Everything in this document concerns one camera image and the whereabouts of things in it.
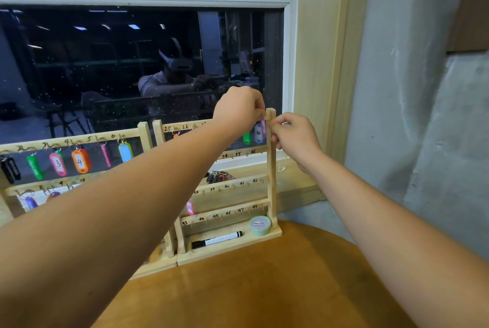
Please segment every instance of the round table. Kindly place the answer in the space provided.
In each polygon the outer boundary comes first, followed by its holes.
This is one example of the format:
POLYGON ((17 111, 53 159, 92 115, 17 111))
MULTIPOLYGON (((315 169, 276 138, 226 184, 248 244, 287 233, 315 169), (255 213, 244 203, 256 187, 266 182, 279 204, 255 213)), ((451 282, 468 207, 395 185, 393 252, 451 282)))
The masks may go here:
POLYGON ((415 327, 355 245, 280 227, 279 238, 128 282, 94 327, 415 327))

